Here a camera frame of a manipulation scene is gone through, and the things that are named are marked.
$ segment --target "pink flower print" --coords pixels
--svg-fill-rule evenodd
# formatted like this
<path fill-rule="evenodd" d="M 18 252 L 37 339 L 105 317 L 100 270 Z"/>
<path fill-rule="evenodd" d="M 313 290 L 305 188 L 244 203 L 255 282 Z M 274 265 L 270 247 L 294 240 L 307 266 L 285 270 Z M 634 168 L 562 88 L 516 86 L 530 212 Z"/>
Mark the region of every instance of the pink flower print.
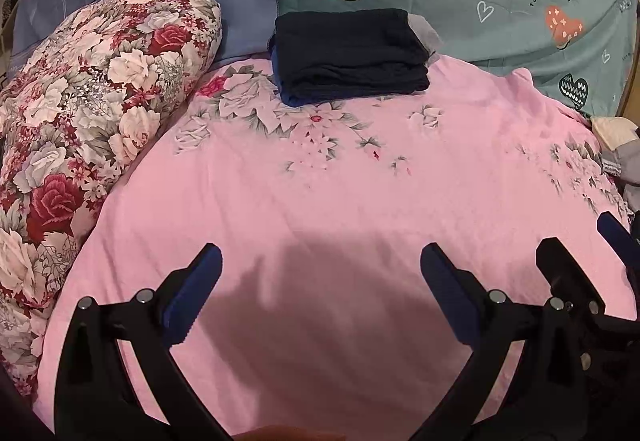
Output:
<path fill-rule="evenodd" d="M 367 143 L 362 149 L 367 153 L 368 156 L 372 157 L 376 161 L 380 161 L 380 147 L 373 145 L 371 143 Z"/>

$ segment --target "folded towel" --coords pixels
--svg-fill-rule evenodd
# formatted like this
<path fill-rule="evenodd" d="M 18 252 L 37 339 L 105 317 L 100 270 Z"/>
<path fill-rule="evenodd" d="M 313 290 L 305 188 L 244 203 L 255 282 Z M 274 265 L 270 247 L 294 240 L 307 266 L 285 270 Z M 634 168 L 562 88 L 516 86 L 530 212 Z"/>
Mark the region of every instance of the folded towel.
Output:
<path fill-rule="evenodd" d="M 430 52 L 400 9 L 287 13 L 276 20 L 271 55 L 292 106 L 429 87 Z"/>

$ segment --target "black metal frame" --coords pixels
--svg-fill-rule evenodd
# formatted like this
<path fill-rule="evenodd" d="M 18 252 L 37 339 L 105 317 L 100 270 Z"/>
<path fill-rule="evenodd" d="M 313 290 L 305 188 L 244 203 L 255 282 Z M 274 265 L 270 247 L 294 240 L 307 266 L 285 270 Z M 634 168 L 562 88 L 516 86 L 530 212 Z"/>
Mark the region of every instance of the black metal frame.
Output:
<path fill-rule="evenodd" d="M 625 262 L 630 280 L 640 245 L 610 214 L 598 231 Z M 600 295 L 558 239 L 545 239 L 536 264 L 550 286 L 542 306 L 512 302 L 457 269 L 437 244 L 420 258 L 424 279 L 456 337 L 473 353 L 457 380 L 410 441 L 613 441 L 637 430 L 640 322 L 605 314 Z M 157 291 L 129 302 L 76 307 L 60 359 L 56 437 L 0 375 L 3 436 L 64 441 L 230 441 L 171 357 L 222 273 L 211 244 Z M 500 410 L 475 423 L 514 341 L 525 341 Z M 129 341 L 168 424 L 145 414 L 116 341 Z"/>

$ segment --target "heart print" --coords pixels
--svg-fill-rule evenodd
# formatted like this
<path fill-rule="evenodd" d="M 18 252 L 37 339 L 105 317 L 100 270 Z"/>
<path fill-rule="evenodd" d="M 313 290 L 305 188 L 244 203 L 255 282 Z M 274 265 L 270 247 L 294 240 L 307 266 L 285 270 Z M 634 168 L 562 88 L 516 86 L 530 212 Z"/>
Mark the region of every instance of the heart print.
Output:
<path fill-rule="evenodd" d="M 562 8 L 555 5 L 546 8 L 545 23 L 558 49 L 567 47 L 571 40 L 578 38 L 584 31 L 581 20 L 569 18 Z"/>
<path fill-rule="evenodd" d="M 484 0 L 478 2 L 478 18 L 483 24 L 492 14 L 494 14 L 494 6 L 488 6 Z"/>

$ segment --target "red rose print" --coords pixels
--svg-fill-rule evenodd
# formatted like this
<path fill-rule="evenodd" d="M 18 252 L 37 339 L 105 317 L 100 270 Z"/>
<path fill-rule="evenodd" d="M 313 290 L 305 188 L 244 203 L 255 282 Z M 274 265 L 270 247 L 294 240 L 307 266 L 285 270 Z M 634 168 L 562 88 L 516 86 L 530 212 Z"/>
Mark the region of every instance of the red rose print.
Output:
<path fill-rule="evenodd" d="M 225 87 L 226 78 L 224 76 L 213 77 L 209 82 L 200 87 L 196 96 L 212 98 L 214 94 L 220 92 Z"/>
<path fill-rule="evenodd" d="M 152 56 L 158 56 L 166 51 L 179 51 L 189 40 L 191 40 L 191 35 L 184 27 L 167 24 L 154 31 L 148 53 Z"/>
<path fill-rule="evenodd" d="M 73 235 L 71 219 L 83 199 L 80 188 L 64 174 L 45 177 L 42 186 L 31 193 L 31 208 L 27 217 L 27 233 L 31 240 L 41 243 L 46 231 Z"/>

